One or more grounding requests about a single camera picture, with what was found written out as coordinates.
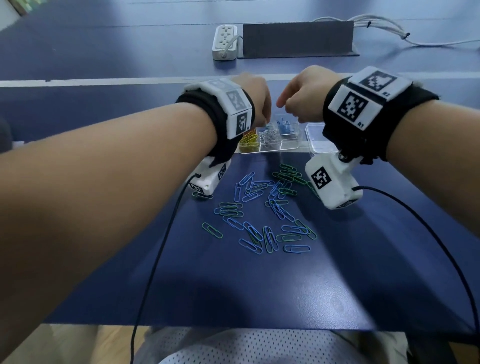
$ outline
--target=forearm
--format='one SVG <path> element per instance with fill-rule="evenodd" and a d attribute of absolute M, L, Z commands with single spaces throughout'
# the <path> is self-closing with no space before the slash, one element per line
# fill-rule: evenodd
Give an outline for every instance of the forearm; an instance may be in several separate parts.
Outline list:
<path fill-rule="evenodd" d="M 410 110 L 392 134 L 387 158 L 480 236 L 480 111 L 440 101 Z"/>
<path fill-rule="evenodd" d="M 215 143 L 208 115 L 176 104 L 0 156 L 0 361 L 152 221 Z"/>

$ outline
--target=black cable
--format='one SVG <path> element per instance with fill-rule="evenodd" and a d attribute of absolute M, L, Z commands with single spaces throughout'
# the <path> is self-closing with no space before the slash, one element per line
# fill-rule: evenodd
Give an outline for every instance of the black cable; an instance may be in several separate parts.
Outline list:
<path fill-rule="evenodd" d="M 200 174 L 196 173 L 193 176 L 191 176 L 185 185 L 183 186 L 182 190 L 180 191 L 180 195 L 177 199 L 177 203 L 175 204 L 175 207 L 173 208 L 172 216 L 170 217 L 170 221 L 168 222 L 167 230 L 165 231 L 165 236 L 163 237 L 162 244 L 160 245 L 160 249 L 158 250 L 158 253 L 155 258 L 155 262 L 153 263 L 152 271 L 150 272 L 150 277 L 148 278 L 147 286 L 145 287 L 145 292 L 144 296 L 142 298 L 142 303 L 140 303 L 140 308 L 138 309 L 138 314 L 137 314 L 137 319 L 135 320 L 135 326 L 133 327 L 133 332 L 132 332 L 132 339 L 130 340 L 130 364 L 133 364 L 133 357 L 135 356 L 135 334 L 137 333 L 137 327 L 140 324 L 140 317 L 142 316 L 142 312 L 144 310 L 145 302 L 147 300 L 148 296 L 148 291 L 150 290 L 150 286 L 152 285 L 153 281 L 153 276 L 155 275 L 156 271 L 156 266 L 158 265 L 158 261 L 160 260 L 160 256 L 162 255 L 163 248 L 165 247 L 165 243 L 168 238 L 168 233 L 170 232 L 170 229 L 173 224 L 173 220 L 175 219 L 175 215 L 177 214 L 177 210 L 180 206 L 180 201 L 183 196 L 183 193 L 185 192 L 185 189 L 187 188 L 188 184 L 193 178 L 200 178 Z"/>
<path fill-rule="evenodd" d="M 352 188 L 353 191 L 357 191 L 357 190 L 371 190 L 371 191 L 375 191 L 375 192 L 378 192 L 380 194 L 383 194 L 387 197 L 390 197 L 392 200 L 398 202 L 400 205 L 402 205 L 404 208 L 406 208 L 408 211 L 410 211 L 410 213 L 412 213 L 413 216 L 415 216 L 417 218 L 418 221 L 420 221 L 422 223 L 422 225 L 428 230 L 428 232 L 432 235 L 432 237 L 437 241 L 438 245 L 440 245 L 441 249 L 444 251 L 445 255 L 447 256 L 447 258 L 450 260 L 450 262 L 453 264 L 456 272 L 458 273 L 458 276 L 460 277 L 460 280 L 462 281 L 463 283 L 463 287 L 465 288 L 465 291 L 467 292 L 467 295 L 468 295 L 468 299 L 470 300 L 470 306 L 472 307 L 472 313 L 473 313 L 473 321 L 475 322 L 475 331 L 477 333 L 477 335 L 480 335 L 480 323 L 479 323 L 479 314 L 478 314 L 478 311 L 477 311 L 477 306 L 475 305 L 475 298 L 473 298 L 473 293 L 470 289 L 470 286 L 468 285 L 468 282 L 467 282 L 467 279 L 465 278 L 465 276 L 463 275 L 463 272 L 462 270 L 460 269 L 460 267 L 458 266 L 457 262 L 455 261 L 455 259 L 453 258 L 452 254 L 448 251 L 447 247 L 444 245 L 444 243 L 440 240 L 440 238 L 438 237 L 438 235 L 433 231 L 433 229 L 429 226 L 429 224 L 427 224 L 427 222 L 421 218 L 421 216 L 419 214 L 417 214 L 410 206 L 408 206 L 405 202 L 399 200 L 398 198 L 396 198 L 395 196 L 392 196 L 391 194 L 385 192 L 385 191 L 382 191 L 382 190 L 379 190 L 377 188 L 374 188 L 374 187 L 368 187 L 368 186 L 357 186 L 357 187 L 353 187 Z"/>

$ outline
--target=blue table surface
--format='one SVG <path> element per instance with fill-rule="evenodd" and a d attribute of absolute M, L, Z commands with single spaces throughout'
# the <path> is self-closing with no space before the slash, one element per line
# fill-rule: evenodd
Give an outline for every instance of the blue table surface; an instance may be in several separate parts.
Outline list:
<path fill-rule="evenodd" d="M 445 79 L 448 72 L 480 71 L 478 44 L 417 49 L 378 29 L 356 29 L 359 57 L 212 61 L 213 33 L 221 23 L 346 19 L 361 13 L 398 20 L 417 41 L 480 37 L 480 4 L 471 0 L 53 0 L 0 33 L 0 80 L 290 74 L 310 64 L 354 72 L 373 64 L 395 72 L 433 72 L 426 87 L 444 100 L 480 108 L 478 76 Z M 0 115 L 11 123 L 16 140 L 31 141 L 171 103 L 183 86 L 141 83 L 0 88 Z M 269 82 L 273 98 L 286 83 Z M 450 262 L 428 232 L 384 196 L 365 192 L 355 206 L 329 211 L 299 187 L 288 211 L 318 234 L 317 240 L 303 239 L 312 247 L 304 255 L 280 251 L 257 256 L 237 243 L 244 232 L 213 214 L 218 202 L 232 199 L 234 183 L 248 172 L 265 179 L 281 162 L 303 170 L 308 159 L 308 153 L 235 155 L 213 200 L 185 196 L 142 324 L 471 332 L 471 308 Z M 479 240 L 387 163 L 358 167 L 354 175 L 360 184 L 401 198 L 427 220 L 479 302 Z M 133 324 L 172 207 L 170 201 L 48 322 Z M 280 233 L 281 222 L 264 199 L 246 203 L 244 212 L 254 226 L 268 225 Z M 204 221 L 224 238 L 202 230 Z"/>

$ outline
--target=clear plastic box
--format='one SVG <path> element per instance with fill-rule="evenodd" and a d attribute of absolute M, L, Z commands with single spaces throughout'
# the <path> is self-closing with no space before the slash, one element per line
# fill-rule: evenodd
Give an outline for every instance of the clear plastic box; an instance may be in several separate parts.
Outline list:
<path fill-rule="evenodd" d="M 337 152 L 338 149 L 331 141 L 324 137 L 325 123 L 310 122 L 305 127 L 308 144 L 310 146 L 310 154 L 312 156 L 318 153 Z"/>
<path fill-rule="evenodd" d="M 300 126 L 293 116 L 274 115 L 265 127 L 245 134 L 239 142 L 239 152 L 247 154 L 296 149 L 300 146 L 299 134 Z"/>

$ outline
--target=black wrist strap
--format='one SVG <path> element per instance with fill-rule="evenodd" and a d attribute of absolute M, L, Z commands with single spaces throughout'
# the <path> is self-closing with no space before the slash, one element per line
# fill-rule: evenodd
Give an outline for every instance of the black wrist strap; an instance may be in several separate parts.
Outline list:
<path fill-rule="evenodd" d="M 243 90 L 248 101 L 252 105 L 252 123 L 255 120 L 255 107 L 253 106 L 252 99 L 250 96 Z M 237 149 L 237 145 L 243 135 L 239 135 L 233 139 L 227 139 L 227 117 L 228 115 L 223 111 L 222 107 L 217 101 L 217 98 L 213 95 L 210 95 L 200 89 L 186 91 L 181 94 L 176 103 L 178 102 L 188 102 L 194 104 L 208 114 L 212 120 L 213 125 L 216 130 L 216 144 L 213 149 L 208 153 L 209 156 L 214 157 L 213 162 L 210 164 L 210 167 L 216 166 L 220 163 L 225 163 L 230 160 Z"/>
<path fill-rule="evenodd" d="M 380 157 L 386 161 L 386 149 L 390 137 L 405 114 L 414 107 L 430 100 L 438 100 L 438 95 L 421 87 L 411 85 L 396 98 L 385 102 L 385 99 L 348 83 L 348 79 L 338 81 L 328 92 L 323 106 L 325 121 L 324 136 L 332 141 L 348 159 L 363 156 L 365 163 L 371 164 L 374 158 Z M 364 131 L 358 129 L 349 121 L 339 117 L 328 105 L 334 98 L 341 85 L 364 95 L 365 97 L 383 105 L 382 110 Z"/>

